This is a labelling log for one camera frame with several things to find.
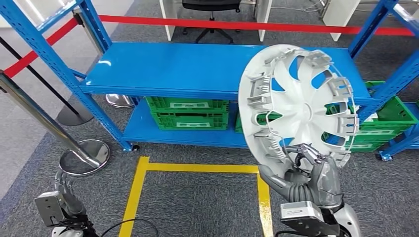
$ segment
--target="metal stanchion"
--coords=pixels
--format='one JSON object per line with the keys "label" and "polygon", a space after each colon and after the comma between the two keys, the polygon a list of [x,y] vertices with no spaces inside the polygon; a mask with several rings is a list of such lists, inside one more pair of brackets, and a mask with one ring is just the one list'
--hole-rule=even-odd
{"label": "metal stanchion", "polygon": [[[0,43],[5,47],[15,58],[22,59],[22,56],[12,46],[10,46],[2,37]],[[90,121],[93,115],[82,104],[70,105],[31,65],[26,67],[42,84],[44,84],[63,104],[65,105],[58,114],[57,120],[60,124],[65,126],[77,126]]]}
{"label": "metal stanchion", "polygon": [[110,156],[108,145],[99,140],[84,140],[77,143],[3,70],[0,70],[0,89],[69,149],[60,159],[59,165],[64,172],[75,176],[85,176],[100,170],[106,165]]}
{"label": "metal stanchion", "polygon": [[[99,55],[103,55],[103,49],[99,46],[99,43],[96,41],[93,30],[90,28],[90,24],[86,24],[82,12],[80,9],[76,8],[73,10],[74,17],[78,19],[81,25],[84,28],[84,31],[87,34],[87,37],[92,42],[93,46],[96,48],[96,51]],[[118,94],[106,94],[105,99],[108,104],[112,105],[115,108],[131,108],[134,107],[134,103],[129,96],[118,95]]]}
{"label": "metal stanchion", "polygon": [[116,108],[131,108],[134,106],[131,98],[126,95],[106,94],[106,101]]}

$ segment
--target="red barrier rope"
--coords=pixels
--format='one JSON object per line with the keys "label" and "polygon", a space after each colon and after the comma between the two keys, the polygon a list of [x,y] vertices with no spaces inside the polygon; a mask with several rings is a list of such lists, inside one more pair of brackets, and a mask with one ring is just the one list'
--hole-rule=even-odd
{"label": "red barrier rope", "polygon": [[[357,34],[361,27],[358,26],[322,26],[307,24],[284,24],[284,23],[257,23],[257,22],[230,22],[230,21],[207,21],[191,19],[164,19],[156,17],[139,16],[110,16],[99,15],[100,20],[105,22],[130,23],[142,25],[170,25],[197,28],[220,28],[220,29],[240,29],[240,30],[269,30],[269,31],[291,31],[291,32],[309,32],[309,33],[344,33]],[[54,32],[46,41],[54,45],[68,32],[77,25],[75,18],[71,18],[58,31]],[[379,27],[376,35],[387,36],[413,36],[413,33],[407,28]],[[21,70],[32,63],[38,55],[31,51],[18,62],[10,66],[4,72],[10,77],[14,77]]]}
{"label": "red barrier rope", "polygon": [[[50,37],[48,37],[46,41],[49,43],[49,45],[54,45],[61,38],[63,38],[69,31],[71,31],[76,25],[76,19],[71,18],[66,24],[64,24],[60,29],[58,29],[58,31],[54,32]],[[12,78],[25,67],[27,67],[30,63],[32,63],[36,58],[38,58],[38,55],[34,51],[31,51],[28,54],[26,54],[22,59],[17,61],[17,63],[13,64],[8,69],[6,69],[4,72],[6,73],[6,75]]]}
{"label": "red barrier rope", "polygon": [[[257,22],[231,22],[231,21],[207,21],[193,19],[165,19],[156,17],[139,16],[110,16],[99,15],[100,20],[116,23],[131,23],[141,25],[170,25],[197,28],[220,28],[239,30],[269,30],[269,31],[293,31],[310,33],[344,33],[357,34],[359,26],[322,26],[307,24],[284,24],[284,23],[257,23]],[[376,35],[387,36],[413,36],[407,28],[379,27]]]}

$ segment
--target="blue shelving unit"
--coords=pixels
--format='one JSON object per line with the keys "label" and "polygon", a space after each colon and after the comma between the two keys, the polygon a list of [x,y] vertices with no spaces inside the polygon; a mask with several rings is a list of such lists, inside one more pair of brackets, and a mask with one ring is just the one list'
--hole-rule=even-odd
{"label": "blue shelving unit", "polygon": [[[419,107],[416,103],[405,103],[410,112],[419,119]],[[385,161],[392,160],[392,156],[406,149],[419,149],[419,123],[412,126],[403,133],[403,139],[389,142],[390,147],[384,151],[380,151],[381,158]]]}
{"label": "blue shelving unit", "polygon": [[[362,105],[363,120],[418,75],[417,50],[393,76],[370,96],[353,58],[368,42],[379,23],[389,12],[400,14],[396,0],[381,0],[349,49],[320,49],[330,55],[338,70],[354,89],[356,104]],[[79,82],[42,36],[42,32],[79,6],[82,17],[92,29],[103,56],[92,71]],[[131,142],[156,142],[201,146],[245,148],[242,134],[234,133],[237,104],[231,104],[227,131],[160,131],[144,100],[136,105],[124,132],[121,132],[92,99],[91,94],[125,94],[129,96],[166,96],[208,99],[237,99],[239,82],[250,59],[265,46],[111,42],[90,0],[74,0],[58,10],[40,26],[32,23],[13,0],[0,3],[0,13],[45,63],[67,85],[95,118],[120,143],[131,151]],[[418,23],[400,15],[418,36]]]}

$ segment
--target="black office chair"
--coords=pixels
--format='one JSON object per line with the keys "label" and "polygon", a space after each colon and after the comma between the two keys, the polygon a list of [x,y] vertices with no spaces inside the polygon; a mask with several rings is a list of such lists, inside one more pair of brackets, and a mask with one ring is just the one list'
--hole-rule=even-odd
{"label": "black office chair", "polygon": [[[198,11],[210,11],[211,17],[209,18],[210,21],[214,21],[214,11],[226,11],[226,10],[236,10],[236,12],[240,12],[240,1],[241,0],[182,0],[182,5],[186,9],[191,10],[198,10]],[[188,34],[189,27],[185,27],[183,29],[183,34]],[[230,40],[230,44],[233,44],[233,38],[229,36],[225,31],[222,29],[215,29],[215,28],[206,28],[202,33],[196,38],[195,43],[198,43],[208,32],[214,33],[215,31],[219,32],[221,35],[226,37]]]}

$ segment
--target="white table leg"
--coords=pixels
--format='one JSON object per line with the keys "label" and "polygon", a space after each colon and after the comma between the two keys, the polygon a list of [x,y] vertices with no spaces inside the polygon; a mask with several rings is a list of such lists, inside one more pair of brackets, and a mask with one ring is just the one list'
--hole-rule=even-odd
{"label": "white table leg", "polygon": [[413,13],[413,15],[412,15],[412,17],[413,18],[417,18],[417,19],[419,19],[419,9],[418,10],[416,10],[414,13]]}
{"label": "white table leg", "polygon": [[[256,4],[256,21],[267,23],[271,11],[272,0],[257,0]],[[261,42],[263,42],[263,38],[265,38],[265,32],[266,30],[259,30],[259,39]]]}
{"label": "white table leg", "polygon": [[[326,9],[323,22],[327,26],[346,26],[351,19],[360,0],[331,0]],[[330,33],[337,41],[342,33]]]}
{"label": "white table leg", "polygon": [[[177,6],[174,0],[160,0],[163,18],[177,19]],[[175,26],[165,26],[168,40],[171,41]]]}

